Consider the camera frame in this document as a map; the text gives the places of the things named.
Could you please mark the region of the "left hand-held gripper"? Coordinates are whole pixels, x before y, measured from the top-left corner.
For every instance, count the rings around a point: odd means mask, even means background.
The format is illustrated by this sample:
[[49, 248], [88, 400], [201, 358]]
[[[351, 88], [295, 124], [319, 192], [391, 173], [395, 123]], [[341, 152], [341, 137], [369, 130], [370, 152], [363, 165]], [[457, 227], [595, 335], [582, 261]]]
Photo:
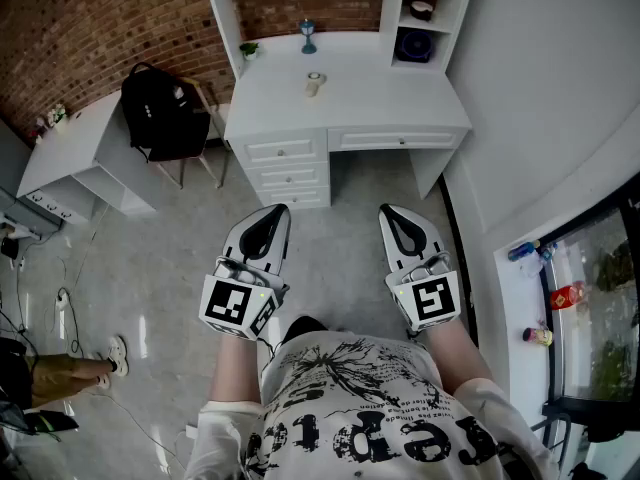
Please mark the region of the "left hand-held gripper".
[[205, 276], [199, 319], [217, 332], [256, 341], [289, 289], [274, 275], [286, 258], [289, 233], [285, 204], [263, 207], [238, 222], [214, 273]]

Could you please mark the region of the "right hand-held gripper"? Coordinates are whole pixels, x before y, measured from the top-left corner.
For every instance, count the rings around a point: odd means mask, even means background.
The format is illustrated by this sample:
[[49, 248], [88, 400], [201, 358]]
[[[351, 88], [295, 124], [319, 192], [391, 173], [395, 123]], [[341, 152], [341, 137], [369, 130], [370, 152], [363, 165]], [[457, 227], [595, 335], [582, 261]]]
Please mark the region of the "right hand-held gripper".
[[378, 217], [392, 271], [385, 283], [409, 328], [421, 332], [457, 318], [461, 314], [458, 274], [435, 225], [391, 204], [382, 204]]

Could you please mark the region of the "person's right forearm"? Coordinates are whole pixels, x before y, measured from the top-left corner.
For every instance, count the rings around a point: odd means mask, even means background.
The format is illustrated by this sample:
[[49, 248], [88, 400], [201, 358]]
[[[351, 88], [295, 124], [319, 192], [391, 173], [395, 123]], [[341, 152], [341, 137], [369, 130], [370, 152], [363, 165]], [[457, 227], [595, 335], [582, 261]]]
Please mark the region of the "person's right forearm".
[[461, 386], [473, 380], [493, 381], [487, 363], [459, 319], [427, 328], [426, 340], [448, 394], [455, 395]]

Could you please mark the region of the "person's left forearm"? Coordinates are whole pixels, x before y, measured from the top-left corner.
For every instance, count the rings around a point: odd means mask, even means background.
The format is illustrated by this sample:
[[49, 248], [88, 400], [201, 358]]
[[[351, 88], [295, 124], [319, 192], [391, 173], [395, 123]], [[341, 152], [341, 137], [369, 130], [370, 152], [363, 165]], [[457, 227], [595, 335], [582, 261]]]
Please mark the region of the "person's left forearm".
[[209, 400], [261, 403], [257, 345], [223, 334], [216, 354]]

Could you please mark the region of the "white desk with hutch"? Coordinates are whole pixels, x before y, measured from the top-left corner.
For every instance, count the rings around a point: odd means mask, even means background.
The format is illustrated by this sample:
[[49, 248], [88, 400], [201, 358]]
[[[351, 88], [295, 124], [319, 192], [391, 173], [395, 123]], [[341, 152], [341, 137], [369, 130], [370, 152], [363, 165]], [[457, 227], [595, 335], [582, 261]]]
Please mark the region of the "white desk with hutch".
[[[262, 204], [329, 206], [331, 157], [351, 151], [405, 151], [419, 193], [433, 187], [471, 128], [446, 74], [469, 0], [419, 0], [434, 6], [429, 22], [411, 1], [210, 0], [235, 77], [225, 137]], [[400, 28], [431, 35], [428, 63], [397, 59]], [[253, 61], [246, 42], [259, 44]], [[310, 72], [326, 77], [312, 98]]]

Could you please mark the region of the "black shorts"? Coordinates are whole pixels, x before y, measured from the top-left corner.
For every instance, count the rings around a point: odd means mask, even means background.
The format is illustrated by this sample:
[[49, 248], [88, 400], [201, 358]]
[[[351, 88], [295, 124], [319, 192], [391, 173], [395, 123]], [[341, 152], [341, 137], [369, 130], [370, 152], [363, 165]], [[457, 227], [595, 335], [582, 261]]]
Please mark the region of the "black shorts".
[[289, 326], [282, 344], [288, 343], [304, 334], [320, 331], [327, 331], [327, 328], [320, 321], [310, 316], [300, 316]]

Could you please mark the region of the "wooden chair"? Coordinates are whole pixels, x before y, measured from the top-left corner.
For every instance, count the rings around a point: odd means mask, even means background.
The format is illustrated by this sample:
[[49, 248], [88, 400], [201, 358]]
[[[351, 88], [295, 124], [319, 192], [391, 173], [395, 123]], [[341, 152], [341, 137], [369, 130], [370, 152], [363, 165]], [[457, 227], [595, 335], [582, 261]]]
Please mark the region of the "wooden chair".
[[183, 126], [169, 134], [168, 139], [150, 150], [149, 162], [182, 189], [186, 161], [197, 159], [212, 178], [215, 188], [219, 189], [223, 185], [226, 164], [223, 164], [220, 175], [215, 174], [205, 157], [205, 150], [208, 142], [218, 140], [224, 149], [224, 161], [231, 151], [225, 138], [226, 122], [220, 113], [221, 106], [210, 84], [206, 89], [213, 103], [207, 99], [202, 83], [189, 77], [180, 77], [179, 82], [179, 88], [191, 104], [191, 115]]

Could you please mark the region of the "black backpack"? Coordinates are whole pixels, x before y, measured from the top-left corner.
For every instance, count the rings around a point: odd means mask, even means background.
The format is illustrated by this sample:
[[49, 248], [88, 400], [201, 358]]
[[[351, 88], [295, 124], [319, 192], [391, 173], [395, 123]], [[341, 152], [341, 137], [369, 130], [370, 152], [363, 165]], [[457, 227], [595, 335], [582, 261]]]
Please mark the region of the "black backpack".
[[139, 62], [122, 83], [120, 103], [130, 145], [147, 161], [176, 161], [203, 153], [210, 114], [195, 109], [177, 77]]

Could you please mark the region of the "pink and yellow bottle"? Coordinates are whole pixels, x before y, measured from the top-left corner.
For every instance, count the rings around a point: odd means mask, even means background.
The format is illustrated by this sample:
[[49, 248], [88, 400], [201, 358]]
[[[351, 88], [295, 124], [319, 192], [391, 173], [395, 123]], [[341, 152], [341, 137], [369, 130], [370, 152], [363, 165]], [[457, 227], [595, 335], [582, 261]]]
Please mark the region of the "pink and yellow bottle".
[[550, 347], [553, 343], [553, 333], [546, 324], [539, 322], [537, 327], [525, 328], [522, 339], [527, 343]]

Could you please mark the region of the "red bottle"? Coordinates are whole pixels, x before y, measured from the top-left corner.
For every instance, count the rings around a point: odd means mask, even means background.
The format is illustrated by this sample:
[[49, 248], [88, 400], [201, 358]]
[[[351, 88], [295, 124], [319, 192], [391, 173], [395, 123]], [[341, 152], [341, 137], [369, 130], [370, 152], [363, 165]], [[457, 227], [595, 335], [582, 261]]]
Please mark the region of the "red bottle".
[[575, 306], [584, 300], [585, 292], [583, 281], [575, 281], [558, 288], [550, 294], [551, 309], [558, 311]]

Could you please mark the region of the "white printed t-shirt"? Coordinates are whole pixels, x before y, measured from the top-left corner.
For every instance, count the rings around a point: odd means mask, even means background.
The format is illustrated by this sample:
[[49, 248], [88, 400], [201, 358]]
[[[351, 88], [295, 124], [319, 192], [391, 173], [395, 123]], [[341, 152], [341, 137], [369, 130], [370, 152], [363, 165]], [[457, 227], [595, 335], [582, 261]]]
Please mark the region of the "white printed t-shirt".
[[318, 331], [282, 345], [263, 399], [210, 401], [185, 480], [557, 480], [504, 392], [447, 392], [420, 345]]

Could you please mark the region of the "blue lantern lamp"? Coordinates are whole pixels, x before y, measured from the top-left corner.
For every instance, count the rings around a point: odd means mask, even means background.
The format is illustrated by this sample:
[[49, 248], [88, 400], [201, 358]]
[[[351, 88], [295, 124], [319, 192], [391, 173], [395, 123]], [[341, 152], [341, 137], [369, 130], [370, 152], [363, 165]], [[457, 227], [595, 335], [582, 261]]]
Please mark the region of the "blue lantern lamp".
[[299, 28], [305, 40], [301, 52], [305, 55], [314, 54], [317, 51], [315, 44], [312, 42], [312, 36], [315, 33], [315, 23], [312, 20], [304, 19], [299, 23]]

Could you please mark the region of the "grey cabinet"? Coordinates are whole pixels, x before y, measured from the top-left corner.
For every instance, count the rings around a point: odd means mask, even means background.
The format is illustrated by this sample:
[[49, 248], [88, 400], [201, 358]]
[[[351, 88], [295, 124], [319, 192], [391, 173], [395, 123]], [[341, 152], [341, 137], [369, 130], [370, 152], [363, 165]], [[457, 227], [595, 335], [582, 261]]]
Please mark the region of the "grey cabinet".
[[17, 199], [0, 187], [0, 229], [9, 229], [12, 239], [32, 238], [41, 241], [57, 232], [62, 220], [29, 200]]

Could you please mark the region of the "black office chair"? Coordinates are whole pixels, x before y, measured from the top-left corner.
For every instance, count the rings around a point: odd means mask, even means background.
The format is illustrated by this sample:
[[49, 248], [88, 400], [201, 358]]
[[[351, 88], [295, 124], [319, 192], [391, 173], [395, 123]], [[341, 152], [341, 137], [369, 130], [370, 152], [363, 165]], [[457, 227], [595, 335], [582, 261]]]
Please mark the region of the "black office chair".
[[77, 430], [78, 423], [70, 416], [49, 410], [25, 412], [17, 404], [0, 400], [0, 426], [25, 435], [54, 434]]

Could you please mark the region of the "black window frame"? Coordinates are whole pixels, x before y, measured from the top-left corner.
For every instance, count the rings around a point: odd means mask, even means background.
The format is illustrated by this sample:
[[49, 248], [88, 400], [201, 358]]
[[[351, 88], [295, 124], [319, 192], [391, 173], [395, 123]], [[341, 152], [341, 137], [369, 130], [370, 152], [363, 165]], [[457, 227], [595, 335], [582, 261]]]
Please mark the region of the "black window frame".
[[[544, 413], [640, 430], [640, 173], [541, 243], [558, 245], [539, 273], [553, 333]], [[584, 300], [552, 310], [550, 294], [575, 281]]]

